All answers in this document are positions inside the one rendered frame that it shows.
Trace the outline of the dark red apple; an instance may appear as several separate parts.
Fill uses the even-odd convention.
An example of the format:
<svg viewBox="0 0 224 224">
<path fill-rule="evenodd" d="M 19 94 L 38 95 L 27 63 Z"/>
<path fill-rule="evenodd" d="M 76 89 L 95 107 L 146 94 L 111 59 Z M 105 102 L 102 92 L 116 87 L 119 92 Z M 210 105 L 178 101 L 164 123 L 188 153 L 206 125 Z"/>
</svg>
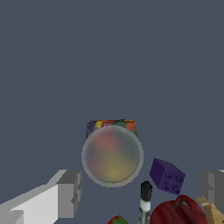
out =
<svg viewBox="0 0 224 224">
<path fill-rule="evenodd" d="M 179 195 L 158 205 L 150 216 L 150 224 L 208 224 L 197 203 L 186 195 Z"/>
</svg>

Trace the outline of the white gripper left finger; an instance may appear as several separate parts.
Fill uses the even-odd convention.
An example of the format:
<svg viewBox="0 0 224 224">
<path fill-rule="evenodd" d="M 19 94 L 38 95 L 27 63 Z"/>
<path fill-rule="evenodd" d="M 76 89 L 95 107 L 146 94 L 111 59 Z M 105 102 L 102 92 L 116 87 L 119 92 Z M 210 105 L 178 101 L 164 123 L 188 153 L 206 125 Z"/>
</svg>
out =
<svg viewBox="0 0 224 224">
<path fill-rule="evenodd" d="M 82 171 L 59 170 L 45 185 L 0 205 L 0 224 L 54 224 L 73 218 L 82 195 Z"/>
</svg>

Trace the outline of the red strawberry with green leaves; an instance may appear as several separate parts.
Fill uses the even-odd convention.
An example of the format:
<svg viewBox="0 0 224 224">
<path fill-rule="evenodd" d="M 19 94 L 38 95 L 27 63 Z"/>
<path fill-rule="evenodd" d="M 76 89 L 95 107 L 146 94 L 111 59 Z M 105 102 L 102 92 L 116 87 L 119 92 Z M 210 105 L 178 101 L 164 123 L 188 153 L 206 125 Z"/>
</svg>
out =
<svg viewBox="0 0 224 224">
<path fill-rule="evenodd" d="M 129 224 L 122 216 L 118 215 L 112 218 L 108 224 Z"/>
</svg>

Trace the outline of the black capped white marker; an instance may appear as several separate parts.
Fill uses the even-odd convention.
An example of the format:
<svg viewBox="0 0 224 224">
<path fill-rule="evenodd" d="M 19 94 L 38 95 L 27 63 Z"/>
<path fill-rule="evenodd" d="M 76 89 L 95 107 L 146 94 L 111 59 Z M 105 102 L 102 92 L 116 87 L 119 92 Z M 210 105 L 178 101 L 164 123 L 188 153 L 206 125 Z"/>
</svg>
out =
<svg viewBox="0 0 224 224">
<path fill-rule="evenodd" d="M 138 224 L 150 224 L 152 185 L 148 180 L 141 184 Z"/>
</svg>

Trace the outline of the tan wooden block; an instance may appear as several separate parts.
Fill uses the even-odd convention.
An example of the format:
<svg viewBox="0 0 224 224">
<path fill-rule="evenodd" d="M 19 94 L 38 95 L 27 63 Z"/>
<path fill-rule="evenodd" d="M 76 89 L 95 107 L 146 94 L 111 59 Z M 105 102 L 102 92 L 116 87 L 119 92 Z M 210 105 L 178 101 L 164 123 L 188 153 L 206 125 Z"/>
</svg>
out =
<svg viewBox="0 0 224 224">
<path fill-rule="evenodd" d="M 224 224 L 224 214 L 204 196 L 195 199 L 203 208 L 208 224 Z"/>
</svg>

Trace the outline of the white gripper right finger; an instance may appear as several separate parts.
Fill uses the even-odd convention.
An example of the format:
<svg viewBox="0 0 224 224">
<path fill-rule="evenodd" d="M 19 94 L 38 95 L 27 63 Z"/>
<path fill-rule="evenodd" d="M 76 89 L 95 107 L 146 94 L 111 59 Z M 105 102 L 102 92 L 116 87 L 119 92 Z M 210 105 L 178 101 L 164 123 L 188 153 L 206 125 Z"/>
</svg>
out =
<svg viewBox="0 0 224 224">
<path fill-rule="evenodd" d="M 202 194 L 224 214 L 224 170 L 202 171 L 200 177 Z"/>
</svg>

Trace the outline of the purple toy building brick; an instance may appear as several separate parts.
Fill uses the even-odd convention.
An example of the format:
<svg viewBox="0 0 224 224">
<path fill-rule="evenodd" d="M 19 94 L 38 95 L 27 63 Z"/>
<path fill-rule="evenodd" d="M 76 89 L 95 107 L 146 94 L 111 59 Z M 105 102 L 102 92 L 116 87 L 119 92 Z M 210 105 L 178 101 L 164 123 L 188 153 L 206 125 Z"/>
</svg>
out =
<svg viewBox="0 0 224 224">
<path fill-rule="evenodd" d="M 150 168 L 150 177 L 159 190 L 179 195 L 185 174 L 174 164 L 154 158 Z"/>
</svg>

